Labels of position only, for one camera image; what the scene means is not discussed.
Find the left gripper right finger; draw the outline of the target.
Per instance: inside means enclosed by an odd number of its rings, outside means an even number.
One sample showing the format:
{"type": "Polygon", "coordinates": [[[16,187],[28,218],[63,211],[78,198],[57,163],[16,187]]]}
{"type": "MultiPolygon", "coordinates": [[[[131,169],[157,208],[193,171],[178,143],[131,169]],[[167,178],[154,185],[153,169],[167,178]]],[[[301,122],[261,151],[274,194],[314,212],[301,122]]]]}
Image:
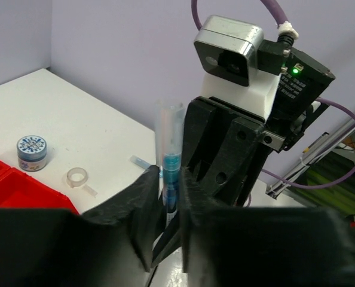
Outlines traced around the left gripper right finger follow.
{"type": "Polygon", "coordinates": [[[355,242],[334,210],[228,206],[183,170],[179,213],[189,286],[355,286],[355,242]]]}

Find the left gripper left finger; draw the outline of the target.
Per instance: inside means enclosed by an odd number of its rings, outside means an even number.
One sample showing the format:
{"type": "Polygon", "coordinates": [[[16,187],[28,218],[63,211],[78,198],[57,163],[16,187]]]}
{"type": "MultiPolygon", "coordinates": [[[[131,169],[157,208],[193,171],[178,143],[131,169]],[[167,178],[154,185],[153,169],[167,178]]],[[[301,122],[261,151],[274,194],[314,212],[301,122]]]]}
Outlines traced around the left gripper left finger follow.
{"type": "Polygon", "coordinates": [[[143,286],[151,269],[159,168],[76,215],[0,209],[0,286],[143,286]]]}

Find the clear pen cap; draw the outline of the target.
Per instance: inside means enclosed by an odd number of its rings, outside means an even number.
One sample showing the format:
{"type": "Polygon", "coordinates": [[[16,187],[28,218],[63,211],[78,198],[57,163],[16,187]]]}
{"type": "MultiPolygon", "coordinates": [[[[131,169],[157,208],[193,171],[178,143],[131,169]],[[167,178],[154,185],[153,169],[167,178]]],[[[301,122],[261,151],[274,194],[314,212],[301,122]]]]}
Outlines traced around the clear pen cap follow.
{"type": "Polygon", "coordinates": [[[177,101],[158,101],[155,118],[155,146],[157,165],[163,174],[163,157],[181,154],[185,107],[177,101]]]}
{"type": "Polygon", "coordinates": [[[97,191],[95,191],[92,187],[90,187],[88,185],[84,185],[83,186],[83,190],[85,190],[92,197],[96,197],[97,196],[97,191]]]}

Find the blue pen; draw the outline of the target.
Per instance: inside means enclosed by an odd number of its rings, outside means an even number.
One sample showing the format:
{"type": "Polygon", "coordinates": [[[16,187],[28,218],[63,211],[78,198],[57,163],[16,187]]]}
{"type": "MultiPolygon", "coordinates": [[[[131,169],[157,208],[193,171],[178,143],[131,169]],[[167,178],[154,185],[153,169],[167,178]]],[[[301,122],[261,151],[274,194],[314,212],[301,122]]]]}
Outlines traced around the blue pen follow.
{"type": "Polygon", "coordinates": [[[166,154],[163,157],[163,199],[166,208],[166,226],[177,213],[181,154],[166,154]]]}

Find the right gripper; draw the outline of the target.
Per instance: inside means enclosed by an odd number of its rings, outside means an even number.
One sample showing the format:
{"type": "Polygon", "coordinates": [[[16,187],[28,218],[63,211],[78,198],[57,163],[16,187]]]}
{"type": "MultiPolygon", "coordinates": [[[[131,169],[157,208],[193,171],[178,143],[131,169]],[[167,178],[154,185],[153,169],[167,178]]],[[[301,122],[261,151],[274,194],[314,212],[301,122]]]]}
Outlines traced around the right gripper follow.
{"type": "Polygon", "coordinates": [[[243,206],[273,148],[274,126],[221,100],[197,97],[186,111],[182,166],[214,198],[243,206]]]}

